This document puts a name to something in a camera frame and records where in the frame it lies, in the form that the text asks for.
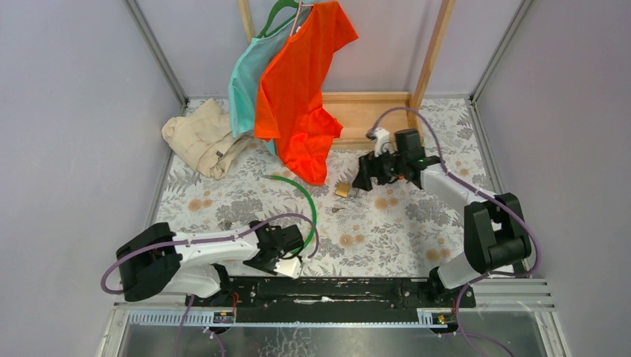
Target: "teal t-shirt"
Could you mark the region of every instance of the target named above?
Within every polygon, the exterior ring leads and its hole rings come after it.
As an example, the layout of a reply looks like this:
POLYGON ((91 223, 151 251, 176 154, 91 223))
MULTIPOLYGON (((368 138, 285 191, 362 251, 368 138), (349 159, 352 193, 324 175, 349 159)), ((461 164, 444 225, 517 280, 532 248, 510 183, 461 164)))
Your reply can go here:
MULTIPOLYGON (((307 20, 311 10, 303 9, 298 15, 300 26, 307 20)), ((232 71, 228 86, 228 100, 230 102, 230 125, 232 135, 236 138, 244 132, 253 130, 256 113, 256 96, 260 77, 267 65, 285 46, 292 30, 293 21, 286 23, 280 30, 270 37, 253 38, 252 43, 241 55, 232 71)), ((265 143, 267 149, 276 155, 274 141, 265 143)))

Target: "wooden frame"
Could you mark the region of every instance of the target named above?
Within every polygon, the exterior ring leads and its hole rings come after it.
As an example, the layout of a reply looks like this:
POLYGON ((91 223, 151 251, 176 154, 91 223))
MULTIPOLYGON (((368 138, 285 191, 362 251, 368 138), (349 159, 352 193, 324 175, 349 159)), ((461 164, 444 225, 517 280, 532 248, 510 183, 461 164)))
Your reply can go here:
MULTIPOLYGON (((246 32, 248 43, 254 36, 254 23, 250 11, 249 0, 237 0, 243 30, 246 32)), ((445 36, 449 18, 451 17, 455 0, 443 0, 438 11, 438 17, 429 40, 429 46, 423 61, 418 82, 414 93, 407 91, 366 91, 366 92, 325 92, 322 93, 322 105, 344 127, 340 138, 333 141, 331 149, 371 149, 371 143, 366 138, 366 132, 385 110, 395 106, 408 106, 418 109, 432 69, 438 58, 441 43, 445 36)), ((423 135, 420 120, 410 112, 397 111, 388 115, 388 120, 382 126, 390 133, 405 128, 415 128, 423 135)))

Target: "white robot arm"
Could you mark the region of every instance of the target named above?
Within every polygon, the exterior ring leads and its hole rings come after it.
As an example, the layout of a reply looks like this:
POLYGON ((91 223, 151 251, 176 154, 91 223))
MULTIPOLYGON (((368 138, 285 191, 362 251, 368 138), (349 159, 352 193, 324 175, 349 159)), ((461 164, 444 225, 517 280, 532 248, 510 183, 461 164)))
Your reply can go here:
POLYGON ((497 195, 480 187, 472 190, 449 177, 455 174, 448 175, 438 157, 425 156, 416 129, 395 133, 396 152, 389 152, 383 140, 379 140, 389 138, 383 128, 377 128, 369 138, 376 141, 375 149, 359 158, 359 173, 353 187, 371 190, 372 178, 377 179, 377 184, 405 179, 443 199, 464 219, 464 252, 429 273, 439 294, 530 256, 531 242, 524 228, 480 196, 480 193, 486 193, 485 196, 494 197, 523 218, 519 200, 513 194, 497 195), (493 223, 500 228, 494 229, 493 223))
POLYGON ((268 224, 252 230, 258 223, 209 234, 173 233, 166 222, 152 225, 116 252, 121 259, 156 243, 169 245, 139 254, 120 265, 125 300, 144 300, 159 292, 208 298, 229 285, 225 268, 217 264, 225 260, 239 260, 272 275, 299 277, 302 258, 283 259, 286 253, 304 244, 298 227, 268 224))

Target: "green hanger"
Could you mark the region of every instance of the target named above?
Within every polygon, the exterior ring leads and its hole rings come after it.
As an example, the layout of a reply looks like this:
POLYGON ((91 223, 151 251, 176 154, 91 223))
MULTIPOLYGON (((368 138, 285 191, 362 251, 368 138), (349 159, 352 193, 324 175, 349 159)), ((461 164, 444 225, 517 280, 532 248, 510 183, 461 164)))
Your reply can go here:
POLYGON ((272 22, 274 22, 274 18, 276 17, 276 14, 278 14, 278 12, 283 10, 285 7, 293 7, 297 9, 298 3, 295 0, 278 0, 276 4, 272 6, 272 11, 269 12, 269 16, 267 17, 267 23, 265 24, 265 27, 263 27, 263 30, 261 30, 257 36, 258 39, 272 35, 276 31, 280 30, 288 22, 294 19, 295 15, 287 19, 285 22, 283 22, 282 25, 275 28, 271 33, 267 33, 267 30, 269 29, 269 27, 272 26, 272 22))

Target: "wooden board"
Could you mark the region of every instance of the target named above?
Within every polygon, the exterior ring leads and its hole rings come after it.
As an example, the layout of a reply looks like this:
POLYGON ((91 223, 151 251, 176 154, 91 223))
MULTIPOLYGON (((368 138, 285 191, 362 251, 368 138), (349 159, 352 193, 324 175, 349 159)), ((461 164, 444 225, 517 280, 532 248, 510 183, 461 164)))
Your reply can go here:
MULTIPOLYGON (((344 127, 340 138, 333 141, 332 149, 373 149, 366 132, 386 110, 409 106, 410 97, 407 91, 323 93, 324 109, 344 127)), ((408 128, 406 113, 403 110, 392 112, 380 126, 394 135, 397 130, 408 128)))
POLYGON ((243 22, 243 30, 246 32, 248 43, 252 42, 254 37, 254 22, 252 21, 252 11, 250 10, 249 0, 237 0, 239 4, 239 12, 241 13, 241 22, 243 22))

